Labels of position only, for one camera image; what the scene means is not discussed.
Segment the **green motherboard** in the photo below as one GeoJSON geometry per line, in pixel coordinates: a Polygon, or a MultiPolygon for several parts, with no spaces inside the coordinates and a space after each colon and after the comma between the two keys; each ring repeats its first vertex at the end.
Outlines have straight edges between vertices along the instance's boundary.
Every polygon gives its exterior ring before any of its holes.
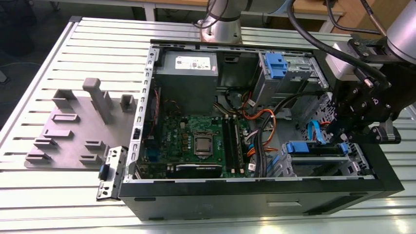
{"type": "Polygon", "coordinates": [[[247,151],[241,144],[243,131],[247,129],[247,121],[236,117],[165,117],[160,149],[147,149],[148,163],[140,164],[141,177],[167,178],[167,168],[179,164],[217,165],[223,171],[220,177],[248,177],[247,151]]]}

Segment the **ram slot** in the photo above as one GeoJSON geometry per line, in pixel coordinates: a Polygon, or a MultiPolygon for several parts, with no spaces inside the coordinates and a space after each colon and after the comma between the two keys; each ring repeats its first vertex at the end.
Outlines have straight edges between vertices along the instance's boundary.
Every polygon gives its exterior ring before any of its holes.
{"type": "Polygon", "coordinates": [[[237,168],[243,169],[243,148],[241,148],[241,137],[240,137],[240,123],[239,119],[235,117],[235,140],[237,146],[237,168]]]}
{"type": "Polygon", "coordinates": [[[224,153],[225,153],[225,168],[231,172],[233,168],[233,156],[232,156],[232,143],[229,135],[229,120],[223,119],[223,141],[224,141],[224,153]]]}
{"type": "Polygon", "coordinates": [[[236,124],[235,119],[229,119],[229,138],[232,144],[232,158],[233,158],[233,169],[237,170],[240,168],[239,163],[239,145],[237,145],[237,131],[236,131],[236,124]]]}

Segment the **sticker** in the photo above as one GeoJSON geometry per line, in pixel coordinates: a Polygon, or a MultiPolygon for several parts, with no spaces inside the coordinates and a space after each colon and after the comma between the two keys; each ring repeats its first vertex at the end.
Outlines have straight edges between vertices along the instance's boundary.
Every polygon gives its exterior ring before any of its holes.
{"type": "Polygon", "coordinates": [[[248,103],[251,106],[255,106],[255,104],[256,104],[251,99],[247,100],[247,103],[248,103]]]}
{"type": "Polygon", "coordinates": [[[209,58],[177,56],[175,60],[175,69],[211,70],[209,58]]]}
{"type": "Polygon", "coordinates": [[[253,163],[248,164],[248,170],[255,171],[256,170],[256,165],[253,163]]]}

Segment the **aluminum extrusion table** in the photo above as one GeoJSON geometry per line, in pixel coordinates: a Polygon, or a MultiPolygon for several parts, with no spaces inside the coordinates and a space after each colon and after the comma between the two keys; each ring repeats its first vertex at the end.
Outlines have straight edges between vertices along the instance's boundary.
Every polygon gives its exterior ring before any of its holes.
{"type": "MultiPolygon", "coordinates": [[[[315,34],[327,44],[347,35],[315,34]]],[[[405,191],[365,201],[332,215],[141,222],[123,202],[96,202],[97,172],[31,170],[24,167],[32,140],[55,107],[56,89],[75,89],[84,78],[101,79],[112,97],[141,97],[149,40],[199,41],[189,24],[92,19],[69,22],[0,132],[0,232],[91,233],[416,233],[416,122],[408,108],[395,122],[403,142],[383,146],[405,191]]],[[[243,29],[244,44],[311,48],[293,31],[243,29]]]]}

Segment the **motherboard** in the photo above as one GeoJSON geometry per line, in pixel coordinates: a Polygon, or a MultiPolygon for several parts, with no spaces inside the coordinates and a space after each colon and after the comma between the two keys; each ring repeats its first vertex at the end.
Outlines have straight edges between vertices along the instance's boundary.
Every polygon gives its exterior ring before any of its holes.
{"type": "Polygon", "coordinates": [[[145,161],[137,165],[140,177],[248,177],[241,143],[247,130],[247,121],[236,116],[167,116],[160,147],[145,150],[145,161]]]}

